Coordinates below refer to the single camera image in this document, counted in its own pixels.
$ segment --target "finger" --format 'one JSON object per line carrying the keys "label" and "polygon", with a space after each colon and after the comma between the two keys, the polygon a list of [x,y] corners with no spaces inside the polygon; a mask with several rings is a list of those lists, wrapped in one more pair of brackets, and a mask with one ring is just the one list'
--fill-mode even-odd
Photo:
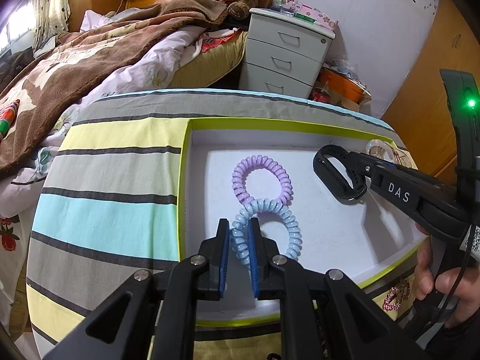
{"label": "finger", "polygon": [[480,307],[480,301],[459,300],[454,313],[445,322],[446,328],[451,328],[464,323],[474,315]]}
{"label": "finger", "polygon": [[417,299],[423,300],[434,288],[434,276],[428,267],[415,267],[413,291]]}
{"label": "finger", "polygon": [[415,226],[417,227],[418,231],[425,234],[426,236],[429,236],[430,234],[428,233],[428,231],[426,231],[422,226],[420,226],[418,223],[415,224]]}
{"label": "finger", "polygon": [[431,260],[431,245],[430,238],[423,240],[422,244],[417,250],[417,264],[422,268],[428,267]]}
{"label": "finger", "polygon": [[[457,280],[460,268],[450,269],[438,276],[435,287],[443,294],[448,294]],[[467,268],[454,293],[460,299],[472,301],[480,299],[480,273],[477,268]]]}
{"label": "finger", "polygon": [[[438,276],[435,286],[448,294],[457,279],[460,268],[451,269]],[[445,323],[446,327],[454,327],[465,322],[480,306],[480,274],[478,269],[467,268],[454,293],[460,298],[457,308]]]}

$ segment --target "window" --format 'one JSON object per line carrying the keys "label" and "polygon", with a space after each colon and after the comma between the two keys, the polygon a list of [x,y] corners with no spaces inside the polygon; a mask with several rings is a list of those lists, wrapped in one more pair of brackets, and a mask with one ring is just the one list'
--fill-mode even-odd
{"label": "window", "polygon": [[0,52],[10,46],[23,34],[35,26],[35,13],[32,3],[18,8],[10,15],[7,25],[0,32]]}

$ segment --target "metal screw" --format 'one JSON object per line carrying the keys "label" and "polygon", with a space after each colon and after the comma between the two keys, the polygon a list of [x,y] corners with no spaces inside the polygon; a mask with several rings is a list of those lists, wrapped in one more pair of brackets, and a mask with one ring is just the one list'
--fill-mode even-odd
{"label": "metal screw", "polygon": [[135,280],[143,281],[148,277],[148,275],[150,275],[150,273],[148,273],[147,269],[139,269],[133,274],[133,277]]}
{"label": "metal screw", "polygon": [[328,275],[332,280],[341,280],[343,279],[343,272],[339,269],[331,269],[328,271]]}
{"label": "metal screw", "polygon": [[200,254],[196,255],[196,256],[193,256],[191,259],[190,259],[190,262],[194,265],[194,266],[201,266],[204,262],[205,262],[205,257],[201,256]]}
{"label": "metal screw", "polygon": [[282,256],[281,254],[277,254],[273,257],[272,261],[276,266],[282,266],[287,262],[287,258],[285,256]]}

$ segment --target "drawer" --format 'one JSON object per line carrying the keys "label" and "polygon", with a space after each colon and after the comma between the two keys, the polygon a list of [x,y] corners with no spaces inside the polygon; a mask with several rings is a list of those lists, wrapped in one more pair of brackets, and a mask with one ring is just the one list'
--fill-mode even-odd
{"label": "drawer", "polygon": [[306,28],[271,17],[251,15],[250,39],[274,44],[323,63],[332,40]]}
{"label": "drawer", "polygon": [[243,64],[238,88],[242,91],[277,93],[302,99],[308,98],[311,92],[311,86],[303,82],[247,63]]}
{"label": "drawer", "polygon": [[247,39],[245,62],[267,68],[313,86],[322,64],[272,44]]}

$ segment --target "white drawer cabinet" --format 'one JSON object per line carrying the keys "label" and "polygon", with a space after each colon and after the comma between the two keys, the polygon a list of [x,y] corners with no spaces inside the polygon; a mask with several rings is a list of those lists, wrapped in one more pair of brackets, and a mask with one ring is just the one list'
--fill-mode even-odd
{"label": "white drawer cabinet", "polygon": [[311,87],[303,82],[254,64],[243,64],[239,88],[244,91],[277,93],[302,99],[306,99],[311,91]]}
{"label": "white drawer cabinet", "polygon": [[272,44],[247,39],[245,62],[284,74],[305,84],[314,83],[320,62]]}
{"label": "white drawer cabinet", "polygon": [[335,34],[269,9],[250,12],[239,89],[307,98]]}

